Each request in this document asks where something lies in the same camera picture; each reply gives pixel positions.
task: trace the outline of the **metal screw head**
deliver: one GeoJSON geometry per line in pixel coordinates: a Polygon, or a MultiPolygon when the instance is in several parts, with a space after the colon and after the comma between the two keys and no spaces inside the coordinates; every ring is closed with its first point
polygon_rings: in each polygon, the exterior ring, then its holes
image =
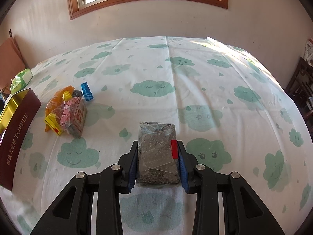
{"type": "Polygon", "coordinates": [[[233,173],[232,173],[232,177],[233,177],[234,179],[238,179],[238,178],[240,178],[240,174],[239,174],[238,172],[233,172],[233,173]]]}
{"type": "Polygon", "coordinates": [[[112,170],[119,170],[121,167],[120,167],[120,165],[118,165],[118,164],[113,164],[112,166],[111,166],[111,169],[112,170]]]}
{"type": "Polygon", "coordinates": [[[196,169],[198,170],[204,170],[205,166],[203,164],[197,164],[196,169]]]}
{"type": "Polygon", "coordinates": [[[83,177],[85,177],[85,173],[81,171],[81,172],[79,172],[79,173],[76,174],[76,177],[77,177],[78,179],[82,179],[83,177]]]}

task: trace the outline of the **white bed sheet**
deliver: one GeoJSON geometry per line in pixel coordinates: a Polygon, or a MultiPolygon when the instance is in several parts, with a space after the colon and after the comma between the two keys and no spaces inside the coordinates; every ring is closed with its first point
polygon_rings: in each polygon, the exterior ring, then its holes
{"type": "MultiPolygon", "coordinates": [[[[0,188],[22,234],[77,172],[101,172],[129,152],[140,121],[174,123],[177,139],[200,163],[241,173],[286,235],[313,206],[306,125],[267,69],[240,48],[211,38],[118,39],[57,55],[32,73],[29,87],[42,105],[18,156],[13,191],[0,188]],[[82,138],[44,132],[52,95],[85,81],[94,100],[87,104],[82,138]]],[[[124,234],[191,234],[195,200],[181,187],[135,186],[120,195],[124,234]]],[[[92,223],[95,234],[94,215],[92,223]]],[[[220,228],[223,234],[222,221],[220,228]]]]}

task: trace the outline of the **red label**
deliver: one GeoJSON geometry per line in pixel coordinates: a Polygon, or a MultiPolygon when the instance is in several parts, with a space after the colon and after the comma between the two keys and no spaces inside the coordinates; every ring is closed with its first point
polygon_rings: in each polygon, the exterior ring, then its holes
{"type": "Polygon", "coordinates": [[[171,148],[172,148],[172,158],[178,159],[178,149],[177,149],[177,141],[171,140],[171,148]]]}

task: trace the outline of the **wall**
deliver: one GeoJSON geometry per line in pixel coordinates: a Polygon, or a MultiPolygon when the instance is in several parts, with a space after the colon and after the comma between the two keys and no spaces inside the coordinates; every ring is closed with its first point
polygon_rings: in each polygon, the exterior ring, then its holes
{"type": "Polygon", "coordinates": [[[6,39],[6,35],[4,34],[3,31],[1,31],[1,28],[0,28],[0,45],[4,42],[5,39],[6,39]]]}
{"type": "Polygon", "coordinates": [[[114,5],[69,20],[67,0],[17,0],[0,26],[30,67],[95,42],[134,36],[210,36],[249,51],[285,87],[313,22],[298,0],[229,0],[229,9],[179,0],[114,5]]]}

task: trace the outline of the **candy wrapper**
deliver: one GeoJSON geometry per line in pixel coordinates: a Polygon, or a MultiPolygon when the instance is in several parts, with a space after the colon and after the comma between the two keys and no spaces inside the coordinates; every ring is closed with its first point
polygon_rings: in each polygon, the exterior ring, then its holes
{"type": "Polygon", "coordinates": [[[23,90],[31,79],[32,72],[30,71],[30,69],[25,69],[19,72],[12,81],[10,88],[11,94],[13,95],[18,91],[23,90]]]}
{"type": "Polygon", "coordinates": [[[68,134],[79,138],[83,133],[87,108],[81,97],[64,102],[65,108],[60,119],[60,126],[68,134]]]}
{"type": "Polygon", "coordinates": [[[58,135],[63,131],[75,138],[82,135],[87,108],[82,97],[72,98],[69,91],[63,94],[62,104],[51,111],[45,118],[45,122],[58,135]]]}
{"type": "MultiPolygon", "coordinates": [[[[62,103],[63,94],[65,91],[69,91],[70,94],[73,94],[74,87],[67,86],[59,91],[57,91],[54,96],[51,98],[51,100],[48,102],[46,107],[46,117],[50,114],[51,111],[53,111],[55,108],[59,107],[62,103]]],[[[50,127],[46,125],[45,132],[49,131],[50,127]]]]}
{"type": "Polygon", "coordinates": [[[138,186],[163,187],[180,183],[178,157],[171,140],[176,140],[174,124],[140,122],[138,143],[138,186]]]}
{"type": "Polygon", "coordinates": [[[79,90],[74,90],[72,93],[72,97],[83,97],[83,93],[79,90]]]}
{"type": "Polygon", "coordinates": [[[86,101],[92,100],[94,97],[89,89],[87,82],[81,84],[81,90],[83,92],[84,98],[86,101]]]}
{"type": "Polygon", "coordinates": [[[46,126],[49,126],[54,132],[58,135],[64,131],[64,129],[60,126],[60,120],[64,111],[64,103],[62,103],[59,107],[52,110],[44,119],[46,126]]]}

